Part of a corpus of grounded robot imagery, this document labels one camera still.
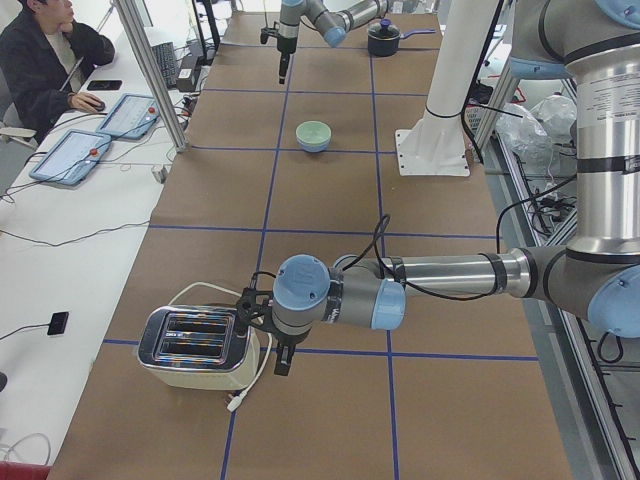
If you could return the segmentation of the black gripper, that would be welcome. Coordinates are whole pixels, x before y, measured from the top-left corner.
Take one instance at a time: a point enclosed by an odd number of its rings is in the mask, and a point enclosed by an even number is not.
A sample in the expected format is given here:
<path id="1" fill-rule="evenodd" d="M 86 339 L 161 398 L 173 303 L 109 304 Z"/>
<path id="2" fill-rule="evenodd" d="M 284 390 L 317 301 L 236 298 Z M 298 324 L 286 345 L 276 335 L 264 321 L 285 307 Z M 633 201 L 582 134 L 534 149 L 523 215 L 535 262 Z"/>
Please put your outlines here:
<path id="1" fill-rule="evenodd" d="M 307 329 L 301 333 L 286 333 L 277 328 L 274 329 L 272 335 L 277 340 L 276 362 L 274 366 L 274 374 L 278 376 L 288 376 L 294 357 L 294 349 L 296 346 L 306 340 L 310 333 Z"/>
<path id="2" fill-rule="evenodd" d="M 287 79 L 287 74 L 290 65 L 291 55 L 289 53 L 295 53 L 297 48 L 297 37 L 292 38 L 279 35 L 277 38 L 277 49 L 280 53 L 279 68 L 278 68 L 278 83 L 284 84 Z"/>

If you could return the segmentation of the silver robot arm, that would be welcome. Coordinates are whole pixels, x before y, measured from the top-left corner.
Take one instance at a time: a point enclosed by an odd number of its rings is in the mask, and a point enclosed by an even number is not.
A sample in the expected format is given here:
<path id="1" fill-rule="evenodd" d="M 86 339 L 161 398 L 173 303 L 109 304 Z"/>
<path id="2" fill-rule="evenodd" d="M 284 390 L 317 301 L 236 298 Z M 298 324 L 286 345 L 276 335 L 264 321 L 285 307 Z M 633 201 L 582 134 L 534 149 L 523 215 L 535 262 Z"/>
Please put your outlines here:
<path id="1" fill-rule="evenodd" d="M 305 17 L 331 47 L 337 47 L 348 32 L 375 18 L 385 17 L 389 1 L 360 1 L 346 10 L 330 11 L 320 0 L 282 1 L 277 25 L 277 50 L 280 52 L 278 81 L 284 84 L 291 56 L 296 52 L 301 19 Z"/>
<path id="2" fill-rule="evenodd" d="M 518 76 L 577 83 L 577 229 L 564 246 L 467 256 L 347 255 L 332 266 L 287 259 L 269 322 L 275 371 L 290 369 L 315 321 L 397 328 L 413 292 L 453 300 L 536 298 L 623 338 L 639 334 L 639 5 L 520 1 L 512 60 Z"/>

